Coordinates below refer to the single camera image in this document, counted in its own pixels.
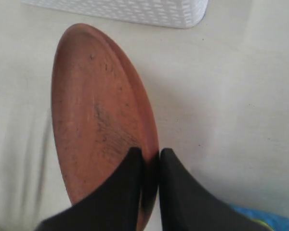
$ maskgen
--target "floor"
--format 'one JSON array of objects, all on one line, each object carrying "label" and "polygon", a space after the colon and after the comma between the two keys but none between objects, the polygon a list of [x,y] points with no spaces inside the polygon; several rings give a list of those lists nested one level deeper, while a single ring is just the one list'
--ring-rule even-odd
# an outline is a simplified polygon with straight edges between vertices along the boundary
[{"label": "floor", "polygon": [[[135,64],[161,147],[217,197],[289,217],[289,0],[210,0],[188,30],[0,0],[0,229],[32,230],[69,206],[50,82],[58,40],[78,22]],[[161,230],[158,206],[147,230]]]}]

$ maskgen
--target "blue fabric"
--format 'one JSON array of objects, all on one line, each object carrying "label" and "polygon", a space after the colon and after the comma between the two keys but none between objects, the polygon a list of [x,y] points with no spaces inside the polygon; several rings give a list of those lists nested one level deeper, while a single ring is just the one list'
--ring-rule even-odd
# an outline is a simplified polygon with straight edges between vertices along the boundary
[{"label": "blue fabric", "polygon": [[236,212],[250,219],[258,219],[268,224],[274,231],[289,231],[289,219],[275,214],[258,210],[247,209],[236,205],[230,205]]}]

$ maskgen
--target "terracotta saucer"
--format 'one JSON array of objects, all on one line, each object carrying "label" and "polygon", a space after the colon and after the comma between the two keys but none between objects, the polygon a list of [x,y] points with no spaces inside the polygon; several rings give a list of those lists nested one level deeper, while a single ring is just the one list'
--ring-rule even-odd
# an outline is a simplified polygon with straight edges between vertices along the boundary
[{"label": "terracotta saucer", "polygon": [[98,188],[130,147],[142,148],[146,170],[137,230],[143,230],[158,186],[154,116],[128,57],[96,28],[76,24],[63,34],[53,66],[52,116],[60,168],[73,204]]}]

